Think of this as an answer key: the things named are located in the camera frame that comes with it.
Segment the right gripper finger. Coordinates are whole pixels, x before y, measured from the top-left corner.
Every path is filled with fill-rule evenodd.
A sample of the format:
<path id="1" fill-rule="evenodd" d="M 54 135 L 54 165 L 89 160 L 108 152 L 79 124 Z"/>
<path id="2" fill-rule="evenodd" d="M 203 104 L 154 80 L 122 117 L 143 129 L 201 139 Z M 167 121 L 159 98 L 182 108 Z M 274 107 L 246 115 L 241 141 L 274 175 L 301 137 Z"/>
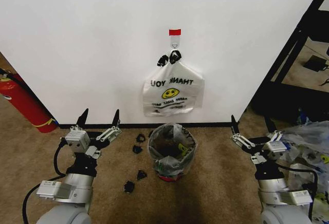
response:
<path id="1" fill-rule="evenodd" d="M 254 143 L 240 133 L 239 126 L 235 120 L 234 115 L 231 115 L 231 131 L 232 136 L 230 138 L 232 142 L 235 143 L 244 152 L 254 154 Z"/>
<path id="2" fill-rule="evenodd" d="M 268 129 L 268 132 L 271 135 L 270 142 L 280 141 L 283 136 L 283 132 L 277 130 L 275 123 L 268 116 L 265 116 L 264 120 L 265 120 L 266 127 Z"/>

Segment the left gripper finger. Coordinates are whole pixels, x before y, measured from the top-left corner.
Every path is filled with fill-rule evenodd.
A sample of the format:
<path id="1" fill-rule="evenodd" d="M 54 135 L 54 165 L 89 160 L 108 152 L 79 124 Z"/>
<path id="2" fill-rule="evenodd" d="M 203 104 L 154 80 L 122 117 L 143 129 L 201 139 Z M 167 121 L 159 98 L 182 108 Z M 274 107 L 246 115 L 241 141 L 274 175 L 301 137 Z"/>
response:
<path id="1" fill-rule="evenodd" d="M 78 118 L 75 125 L 70 127 L 71 132 L 84 131 L 89 109 L 87 108 Z"/>
<path id="2" fill-rule="evenodd" d="M 108 141 L 109 143 L 111 143 L 113 140 L 117 138 L 119 134 L 121 134 L 121 129 L 119 127 L 120 125 L 119 117 L 120 117 L 120 112 L 119 109 L 117 109 L 113 118 L 112 126 L 107 130 L 105 130 L 101 135 L 99 135 L 96 138 L 96 141 L 99 142 Z"/>

